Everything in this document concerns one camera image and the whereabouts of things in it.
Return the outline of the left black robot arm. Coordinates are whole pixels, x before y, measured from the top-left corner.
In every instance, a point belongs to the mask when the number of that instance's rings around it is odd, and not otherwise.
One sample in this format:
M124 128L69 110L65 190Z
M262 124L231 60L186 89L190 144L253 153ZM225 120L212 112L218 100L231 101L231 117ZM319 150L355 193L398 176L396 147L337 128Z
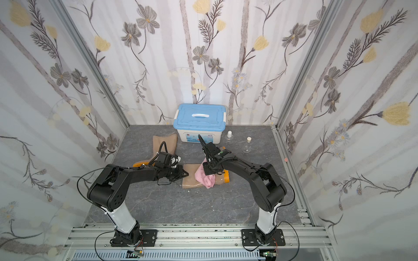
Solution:
M114 237L110 241L112 247L137 246L144 238L139 222L126 206L130 185L161 179L171 184L189 176L180 160L177 155L160 152L149 163L136 167L108 164L99 169L101 173L83 198L104 211L114 224Z

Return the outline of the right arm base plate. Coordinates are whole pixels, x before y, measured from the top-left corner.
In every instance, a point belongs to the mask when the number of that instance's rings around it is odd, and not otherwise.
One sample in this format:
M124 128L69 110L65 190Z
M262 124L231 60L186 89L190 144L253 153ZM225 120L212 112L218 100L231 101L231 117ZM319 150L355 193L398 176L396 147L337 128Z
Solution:
M242 229L241 230L242 245L245 247L252 246L285 246L286 241L281 229L274 229L269 234L264 234L259 229Z

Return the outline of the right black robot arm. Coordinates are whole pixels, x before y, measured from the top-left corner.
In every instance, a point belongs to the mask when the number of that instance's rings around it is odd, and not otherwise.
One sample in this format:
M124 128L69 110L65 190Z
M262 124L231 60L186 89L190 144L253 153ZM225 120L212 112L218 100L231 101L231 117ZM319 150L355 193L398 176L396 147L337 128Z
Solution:
M270 163L263 165L251 163L229 150L221 150L211 142L202 142L201 145L206 157L206 162L203 163L205 175L227 170L249 183L254 201L259 206L255 238L259 245L268 245L276 232L278 209L291 205L296 199L296 193L293 191L292 201L283 204L287 187L291 187L289 181L281 177Z

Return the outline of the pink cleaning cloth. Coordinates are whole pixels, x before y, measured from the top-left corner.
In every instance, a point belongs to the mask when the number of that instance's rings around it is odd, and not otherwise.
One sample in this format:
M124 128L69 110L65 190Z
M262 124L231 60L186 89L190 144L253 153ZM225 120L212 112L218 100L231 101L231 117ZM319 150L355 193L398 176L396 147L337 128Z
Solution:
M214 187L216 183L216 178L214 175L206 175L204 171L203 164L206 163L207 160L204 159L203 162L199 165L198 169L196 170L194 177L197 182L201 183L207 189Z

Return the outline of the tan rubber boot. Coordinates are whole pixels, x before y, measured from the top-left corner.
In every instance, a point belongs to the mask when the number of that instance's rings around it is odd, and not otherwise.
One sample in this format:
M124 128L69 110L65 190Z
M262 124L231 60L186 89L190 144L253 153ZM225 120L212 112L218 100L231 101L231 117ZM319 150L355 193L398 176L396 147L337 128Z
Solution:
M134 163L133 167L139 167L143 164L148 164L157 156L159 151L168 152L170 154L175 154L177 147L177 134L172 134L166 137L153 136L153 155L150 159L142 160L137 163Z
M183 189L192 189L205 187L207 189L213 188L215 185L221 185L230 182L230 175L227 170L224 170L220 175L206 176L201 164L185 164L184 170L188 172L188 176L182 180Z

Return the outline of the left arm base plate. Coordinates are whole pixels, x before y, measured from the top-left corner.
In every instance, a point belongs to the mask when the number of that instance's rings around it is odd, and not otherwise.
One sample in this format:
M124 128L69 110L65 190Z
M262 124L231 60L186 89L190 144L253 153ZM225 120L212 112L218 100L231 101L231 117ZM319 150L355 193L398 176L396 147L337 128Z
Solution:
M110 244L112 247L134 247L138 245L154 247L157 233L158 230L156 229L134 229L129 234L116 231L114 237L110 240Z

